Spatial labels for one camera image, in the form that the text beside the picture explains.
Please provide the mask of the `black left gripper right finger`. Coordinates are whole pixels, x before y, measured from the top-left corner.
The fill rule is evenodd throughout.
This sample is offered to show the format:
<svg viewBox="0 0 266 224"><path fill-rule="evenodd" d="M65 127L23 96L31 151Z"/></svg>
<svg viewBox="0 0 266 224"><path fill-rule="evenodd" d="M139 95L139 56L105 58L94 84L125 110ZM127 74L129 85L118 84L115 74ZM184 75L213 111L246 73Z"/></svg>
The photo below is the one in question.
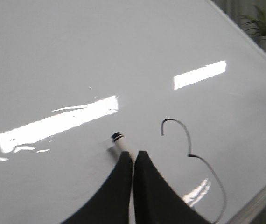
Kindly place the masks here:
<svg viewBox="0 0 266 224"><path fill-rule="evenodd" d="M173 191L146 151L134 166L133 204L137 224L208 224Z"/></svg>

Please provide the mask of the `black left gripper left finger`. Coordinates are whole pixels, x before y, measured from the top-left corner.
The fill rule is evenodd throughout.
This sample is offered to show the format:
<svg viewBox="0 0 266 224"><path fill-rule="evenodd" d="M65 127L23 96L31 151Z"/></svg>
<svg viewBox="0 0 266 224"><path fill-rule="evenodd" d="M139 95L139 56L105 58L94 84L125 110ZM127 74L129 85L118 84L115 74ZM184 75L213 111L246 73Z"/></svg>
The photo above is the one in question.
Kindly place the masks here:
<svg viewBox="0 0 266 224"><path fill-rule="evenodd" d="M131 196L133 162L127 151L120 157L93 197L64 224L127 224Z"/></svg>

